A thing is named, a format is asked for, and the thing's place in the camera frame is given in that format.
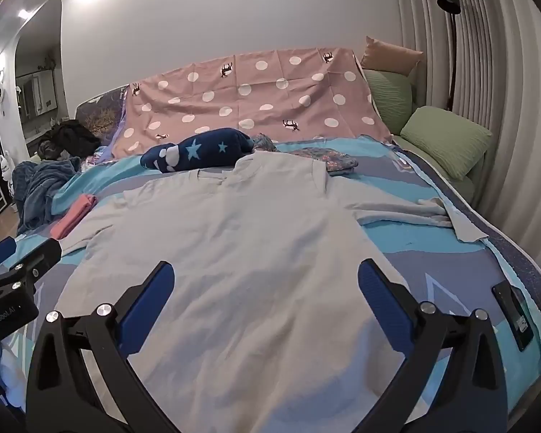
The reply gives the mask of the blue denim garment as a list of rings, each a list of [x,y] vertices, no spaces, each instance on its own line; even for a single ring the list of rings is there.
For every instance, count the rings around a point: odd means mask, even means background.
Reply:
[[[81,169],[81,160],[22,161],[12,173],[13,200],[18,212],[17,233],[26,233],[52,223],[52,200]]]

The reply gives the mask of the black phone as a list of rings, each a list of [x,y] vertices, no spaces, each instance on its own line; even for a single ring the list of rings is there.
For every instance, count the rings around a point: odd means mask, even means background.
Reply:
[[[520,289],[508,281],[502,281],[492,287],[492,293],[509,324],[519,351],[523,352],[533,340],[534,331],[522,306],[525,299]]]

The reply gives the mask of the grey t-shirt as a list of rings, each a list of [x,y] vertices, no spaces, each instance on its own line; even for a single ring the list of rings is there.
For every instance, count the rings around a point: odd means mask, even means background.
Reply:
[[[62,242],[84,258],[57,301],[88,314],[161,261],[176,283],[133,368],[184,432],[349,432],[400,364],[357,283],[382,220],[482,238],[441,200],[411,202],[258,152],[167,175],[96,207]]]

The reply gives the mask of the beige curtain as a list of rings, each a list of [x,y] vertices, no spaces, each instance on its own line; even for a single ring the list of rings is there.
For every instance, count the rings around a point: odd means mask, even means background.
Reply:
[[[425,59],[419,102],[446,106],[448,15],[437,0],[398,0],[401,39]],[[535,0],[460,0],[453,110],[493,142],[473,205],[541,267],[541,9]]]

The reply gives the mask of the green pillow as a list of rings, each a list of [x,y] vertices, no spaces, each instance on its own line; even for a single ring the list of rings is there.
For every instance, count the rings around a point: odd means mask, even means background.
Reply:
[[[399,73],[366,69],[372,103],[390,132],[399,135],[414,110],[412,83]]]
[[[493,134],[451,111],[422,106],[405,123],[401,137],[433,157],[449,177],[462,180],[489,150]]]

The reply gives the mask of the dark clothes pile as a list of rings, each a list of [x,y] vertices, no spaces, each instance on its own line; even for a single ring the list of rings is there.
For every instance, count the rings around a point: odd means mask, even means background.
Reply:
[[[37,155],[42,160],[57,160],[63,152],[70,157],[86,158],[94,154],[101,146],[99,138],[81,122],[66,120],[52,127],[41,136]]]

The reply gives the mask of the black floor lamp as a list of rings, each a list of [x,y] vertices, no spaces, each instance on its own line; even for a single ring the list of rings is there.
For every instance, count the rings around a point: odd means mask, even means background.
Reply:
[[[449,47],[450,47],[450,82],[447,110],[452,111],[454,91],[456,90],[457,68],[457,39],[456,39],[456,16],[461,13],[460,0],[437,0],[438,6],[448,15],[449,19]]]

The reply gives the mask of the folded floral garment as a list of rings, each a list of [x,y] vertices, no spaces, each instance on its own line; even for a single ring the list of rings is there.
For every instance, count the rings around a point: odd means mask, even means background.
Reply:
[[[264,134],[257,134],[252,137],[251,140],[253,142],[253,150],[279,153],[276,144]],[[296,157],[305,157],[324,162],[326,170],[331,176],[351,174],[359,165],[359,162],[354,157],[349,156],[347,153],[340,153],[332,149],[303,148],[291,150],[289,154]]]

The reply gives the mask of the orange pillow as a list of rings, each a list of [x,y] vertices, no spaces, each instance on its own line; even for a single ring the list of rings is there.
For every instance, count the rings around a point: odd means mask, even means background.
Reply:
[[[424,53],[421,51],[366,36],[361,67],[409,76],[423,58]]]

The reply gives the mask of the navy star fleece blanket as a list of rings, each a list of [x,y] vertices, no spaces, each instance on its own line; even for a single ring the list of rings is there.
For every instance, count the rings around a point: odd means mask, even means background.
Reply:
[[[140,158],[140,165],[162,173],[232,167],[253,153],[250,137],[233,128],[220,128],[181,141],[153,146]]]

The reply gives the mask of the purple patterned headboard pillow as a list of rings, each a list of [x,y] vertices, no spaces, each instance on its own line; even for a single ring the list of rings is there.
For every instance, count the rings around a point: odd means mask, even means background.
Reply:
[[[77,106],[75,119],[104,146],[111,143],[118,129],[127,91],[128,85],[121,86]]]

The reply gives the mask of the green pillow near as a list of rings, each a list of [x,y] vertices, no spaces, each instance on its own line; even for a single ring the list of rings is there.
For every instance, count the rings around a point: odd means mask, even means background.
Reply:
[[[493,134],[451,111],[422,106],[405,123],[401,137],[433,157],[449,177],[462,180],[489,150]]]

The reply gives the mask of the folded coral pink garment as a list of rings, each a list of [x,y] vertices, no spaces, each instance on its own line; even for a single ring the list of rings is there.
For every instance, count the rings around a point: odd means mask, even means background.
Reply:
[[[50,236],[55,240],[67,237],[97,204],[93,194],[81,194],[70,206],[66,214],[52,227]]]

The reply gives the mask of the pink polka dot sheet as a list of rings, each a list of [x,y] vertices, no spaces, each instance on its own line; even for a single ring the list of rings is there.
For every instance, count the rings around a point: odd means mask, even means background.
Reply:
[[[253,52],[179,67],[132,83],[125,106],[115,158],[224,127],[276,143],[392,139],[354,52],[339,47]]]

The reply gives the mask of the green pillow far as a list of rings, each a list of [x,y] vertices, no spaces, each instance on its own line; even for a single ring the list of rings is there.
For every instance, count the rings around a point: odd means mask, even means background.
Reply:
[[[412,83],[399,73],[366,69],[372,103],[390,132],[399,135],[414,110]]]

